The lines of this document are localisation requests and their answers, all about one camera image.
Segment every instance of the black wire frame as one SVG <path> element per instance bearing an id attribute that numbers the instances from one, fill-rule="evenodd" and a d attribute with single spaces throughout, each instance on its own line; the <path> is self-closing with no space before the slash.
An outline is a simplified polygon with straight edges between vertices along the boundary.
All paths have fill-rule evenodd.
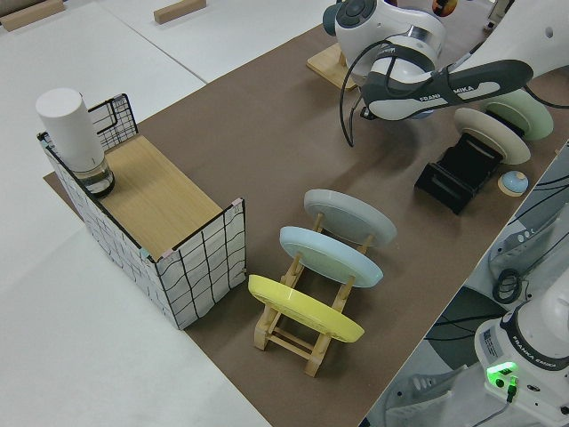
<path id="1" fill-rule="evenodd" d="M 96 105 L 89 113 L 105 150 L 138 134 L 124 93 Z M 168 254 L 154 260 L 61 161 L 49 134 L 43 132 L 37 138 L 87 229 L 111 260 L 177 328 L 183 329 L 201 318 L 222 296 L 244 281 L 242 198 L 182 239 Z M 205 262 L 196 262 L 193 259 L 196 257 L 204 257 Z M 176 265 L 184 269 L 188 265 L 188 269 L 173 276 L 172 272 L 179 270 Z"/>

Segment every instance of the light blue plate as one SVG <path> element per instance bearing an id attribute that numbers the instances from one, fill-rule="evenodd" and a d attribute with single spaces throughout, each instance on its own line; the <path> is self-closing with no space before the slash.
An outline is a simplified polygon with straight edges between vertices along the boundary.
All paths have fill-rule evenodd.
<path id="1" fill-rule="evenodd" d="M 307 191 L 304 209 L 313 218 L 323 214 L 325 230 L 358 245 L 373 235 L 369 246 L 385 246 L 397 235 L 393 222 L 373 206 L 331 189 Z"/>
<path id="2" fill-rule="evenodd" d="M 365 255 L 315 231 L 283 227 L 280 242 L 291 257 L 301 254 L 302 265 L 336 282 L 347 283 L 354 277 L 355 287 L 371 287 L 383 278 L 381 269 Z"/>

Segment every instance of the white floor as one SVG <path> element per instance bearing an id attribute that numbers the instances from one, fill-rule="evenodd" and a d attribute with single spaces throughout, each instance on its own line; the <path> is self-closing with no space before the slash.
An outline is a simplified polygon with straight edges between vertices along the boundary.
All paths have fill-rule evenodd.
<path id="1" fill-rule="evenodd" d="M 211 0 L 158 26 L 171 3 L 68 0 L 0 28 L 0 425 L 268 425 L 43 180 L 43 92 L 72 87 L 87 106 L 127 93 L 141 121 L 315 27 L 330 2 Z"/>

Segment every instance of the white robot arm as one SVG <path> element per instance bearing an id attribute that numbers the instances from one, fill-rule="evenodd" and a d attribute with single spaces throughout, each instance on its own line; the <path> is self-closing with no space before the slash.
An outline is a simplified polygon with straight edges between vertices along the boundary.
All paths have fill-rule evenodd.
<path id="1" fill-rule="evenodd" d="M 569 425 L 569 270 L 543 295 L 477 330 L 485 388 L 548 427 Z"/>
<path id="2" fill-rule="evenodd" d="M 325 28 L 348 64 L 357 60 L 353 77 L 368 109 L 388 120 L 510 93 L 569 64 L 566 0 L 516 0 L 486 41 L 441 69 L 435 64 L 445 28 L 429 13 L 383 0 L 346 0 L 325 12 Z"/>

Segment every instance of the wooden stand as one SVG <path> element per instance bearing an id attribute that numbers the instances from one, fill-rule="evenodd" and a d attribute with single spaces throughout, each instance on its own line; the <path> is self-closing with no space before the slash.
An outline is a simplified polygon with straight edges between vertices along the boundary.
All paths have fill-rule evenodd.
<path id="1" fill-rule="evenodd" d="M 182 0 L 181 2 L 171 4 L 154 11 L 154 20 L 158 24 L 164 24 L 171 20 L 175 20 L 180 16 L 187 15 L 200 9 L 205 8 L 205 0 Z"/>
<path id="2" fill-rule="evenodd" d="M 339 44 L 334 44 L 317 53 L 307 61 L 306 65 L 339 89 L 341 89 L 346 73 L 348 73 L 346 57 L 342 53 Z M 356 84 L 350 77 L 346 83 L 346 90 L 350 91 L 355 87 Z"/>
<path id="3" fill-rule="evenodd" d="M 45 0 L 42 3 L 3 16 L 0 18 L 0 23 L 7 31 L 13 31 L 64 10 L 63 0 Z"/>
<path id="4" fill-rule="evenodd" d="M 116 184 L 100 202 L 155 260 L 221 212 L 142 135 L 105 157 Z"/>
<path id="5" fill-rule="evenodd" d="M 324 215 L 319 213 L 312 230 L 320 233 L 322 232 L 322 221 L 324 219 Z M 373 235 L 370 235 L 369 238 L 358 247 L 357 251 L 361 254 L 365 254 L 367 252 L 367 248 L 373 241 Z M 301 278 L 301 274 L 304 271 L 304 266 L 300 263 L 301 255 L 297 254 L 291 266 L 288 268 L 287 272 L 281 277 L 280 283 L 285 286 L 289 286 L 290 288 L 295 288 L 296 284 L 298 283 L 299 279 Z M 336 297 L 334 298 L 334 302 L 332 304 L 332 308 L 340 313 L 344 310 L 344 306 L 346 305 L 346 301 L 348 300 L 349 293 L 351 292 L 352 286 L 354 285 L 355 278 L 351 277 L 347 283 L 342 284 Z M 310 376 L 316 376 L 318 368 L 322 364 L 324 360 L 325 354 L 328 350 L 328 346 L 330 345 L 330 341 L 332 337 L 326 334 L 320 334 L 317 338 L 316 343 L 310 344 L 309 342 L 305 342 L 304 340 L 300 339 L 299 337 L 286 332 L 284 329 L 281 329 L 277 326 L 279 319 L 281 318 L 281 313 L 277 310 L 265 305 L 265 309 L 260 316 L 257 325 L 255 326 L 254 332 L 254 345 L 260 350 L 265 350 L 269 341 L 274 342 L 281 347 L 286 348 L 289 351 L 305 358 L 307 360 L 307 364 L 304 367 L 304 372 Z"/>

